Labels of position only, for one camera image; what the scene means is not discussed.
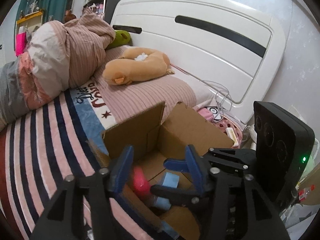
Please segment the light blue box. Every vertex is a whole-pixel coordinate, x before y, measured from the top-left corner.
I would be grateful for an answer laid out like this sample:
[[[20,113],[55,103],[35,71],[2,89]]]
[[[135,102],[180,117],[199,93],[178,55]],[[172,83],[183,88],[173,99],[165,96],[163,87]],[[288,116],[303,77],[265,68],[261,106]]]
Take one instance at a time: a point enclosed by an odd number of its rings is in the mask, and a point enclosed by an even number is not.
[[[156,185],[177,188],[179,180],[180,176],[170,172],[165,172]],[[169,211],[171,208],[171,203],[166,198],[156,196],[155,200],[153,201],[153,207],[156,207],[164,211]]]

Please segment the brown cardboard box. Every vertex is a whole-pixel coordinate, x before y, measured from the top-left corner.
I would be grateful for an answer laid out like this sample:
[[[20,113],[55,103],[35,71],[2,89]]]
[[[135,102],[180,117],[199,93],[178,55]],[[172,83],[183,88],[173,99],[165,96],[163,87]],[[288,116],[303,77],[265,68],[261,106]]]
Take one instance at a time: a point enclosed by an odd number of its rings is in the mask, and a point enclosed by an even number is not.
[[[163,166],[164,161],[183,159],[187,145],[193,145],[200,156],[210,148],[231,148],[233,145],[225,133],[182,102],[176,104],[165,120],[163,114],[164,103],[161,102],[101,132],[98,138],[107,153],[89,140],[100,166],[107,167],[126,145],[131,145],[134,148],[133,165],[140,167],[145,179],[154,185],[169,171]],[[163,239],[160,234],[165,226],[173,229],[176,237],[199,238],[199,224],[186,207],[160,210],[151,202],[150,196],[139,196],[130,180],[119,198],[111,199],[111,207],[117,221],[135,239]]]

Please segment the pink plastic object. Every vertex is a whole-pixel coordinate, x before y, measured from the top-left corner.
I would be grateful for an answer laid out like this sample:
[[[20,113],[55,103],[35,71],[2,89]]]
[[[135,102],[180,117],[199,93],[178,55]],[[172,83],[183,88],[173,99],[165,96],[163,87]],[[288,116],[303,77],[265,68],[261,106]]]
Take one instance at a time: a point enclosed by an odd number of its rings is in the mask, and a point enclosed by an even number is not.
[[[135,166],[132,173],[132,190],[140,200],[147,200],[151,196],[150,183],[146,179],[141,167]]]

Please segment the pink perforated basket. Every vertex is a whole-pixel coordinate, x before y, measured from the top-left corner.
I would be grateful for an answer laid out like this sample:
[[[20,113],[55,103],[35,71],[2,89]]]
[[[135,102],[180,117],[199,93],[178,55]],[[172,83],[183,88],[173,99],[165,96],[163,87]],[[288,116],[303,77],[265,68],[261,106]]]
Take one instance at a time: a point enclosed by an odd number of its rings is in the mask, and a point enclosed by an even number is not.
[[[225,117],[217,107],[202,107],[197,110],[197,113],[232,139],[234,142],[232,148],[240,148],[243,139],[241,129],[236,123]]]

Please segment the striped fleece blanket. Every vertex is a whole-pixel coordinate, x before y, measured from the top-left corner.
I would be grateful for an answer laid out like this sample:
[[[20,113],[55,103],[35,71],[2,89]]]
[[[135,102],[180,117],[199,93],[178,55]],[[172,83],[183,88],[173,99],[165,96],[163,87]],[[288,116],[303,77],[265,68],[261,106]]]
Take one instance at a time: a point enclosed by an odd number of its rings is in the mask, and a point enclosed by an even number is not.
[[[90,176],[99,168],[92,140],[107,153],[99,134],[105,103],[93,81],[62,92],[50,103],[10,124],[1,136],[5,193],[23,239],[28,239],[56,189],[68,175]]]

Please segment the pink ribbed pillow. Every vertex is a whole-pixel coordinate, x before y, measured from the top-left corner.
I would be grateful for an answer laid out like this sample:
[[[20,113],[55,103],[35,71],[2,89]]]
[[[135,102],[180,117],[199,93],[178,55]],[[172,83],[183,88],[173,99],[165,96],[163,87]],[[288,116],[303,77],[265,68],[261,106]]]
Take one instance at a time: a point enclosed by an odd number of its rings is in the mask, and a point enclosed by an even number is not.
[[[176,103],[183,102],[194,110],[209,105],[214,94],[209,87],[190,75],[174,68],[174,74],[130,85],[112,86],[103,79],[105,65],[128,48],[121,46],[105,51],[103,64],[92,76],[105,106],[101,122],[105,129],[118,124],[160,102],[165,103],[163,120],[167,118]]]

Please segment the orange plush toy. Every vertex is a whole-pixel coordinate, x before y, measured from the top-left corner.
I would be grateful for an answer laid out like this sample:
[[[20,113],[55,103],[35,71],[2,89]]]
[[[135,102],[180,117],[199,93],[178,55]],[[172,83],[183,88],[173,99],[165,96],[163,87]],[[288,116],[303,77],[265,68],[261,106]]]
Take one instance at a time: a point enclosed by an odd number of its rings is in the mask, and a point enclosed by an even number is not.
[[[119,86],[174,73],[165,53],[149,48],[130,47],[118,59],[105,65],[103,78],[109,85]]]

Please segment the white bed headboard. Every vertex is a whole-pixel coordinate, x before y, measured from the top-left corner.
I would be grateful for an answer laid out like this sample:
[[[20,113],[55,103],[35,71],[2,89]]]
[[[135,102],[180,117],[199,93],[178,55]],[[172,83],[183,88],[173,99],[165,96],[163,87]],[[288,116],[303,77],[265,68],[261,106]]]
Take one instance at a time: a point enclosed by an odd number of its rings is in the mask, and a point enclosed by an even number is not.
[[[162,51],[207,82],[243,123],[266,95],[286,47],[276,18],[231,0],[121,0],[111,25],[130,32],[134,46]]]

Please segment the rolled pink grey quilt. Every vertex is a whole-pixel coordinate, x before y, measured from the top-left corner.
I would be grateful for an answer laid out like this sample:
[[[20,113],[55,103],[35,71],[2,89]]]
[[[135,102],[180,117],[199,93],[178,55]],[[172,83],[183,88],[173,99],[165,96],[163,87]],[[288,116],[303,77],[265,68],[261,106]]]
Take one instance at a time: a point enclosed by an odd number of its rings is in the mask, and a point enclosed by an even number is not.
[[[115,38],[115,30],[88,8],[65,24],[40,26],[28,49],[1,67],[1,129],[86,83]]]

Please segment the magenta bag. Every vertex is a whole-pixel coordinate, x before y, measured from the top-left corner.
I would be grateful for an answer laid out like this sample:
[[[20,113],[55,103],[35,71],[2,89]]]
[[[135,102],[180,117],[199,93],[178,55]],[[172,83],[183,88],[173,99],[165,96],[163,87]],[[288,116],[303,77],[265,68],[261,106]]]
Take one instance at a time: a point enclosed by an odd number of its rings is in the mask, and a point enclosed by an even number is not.
[[[15,47],[16,56],[23,54],[26,44],[27,44],[26,32],[17,34],[16,35],[16,47]]]

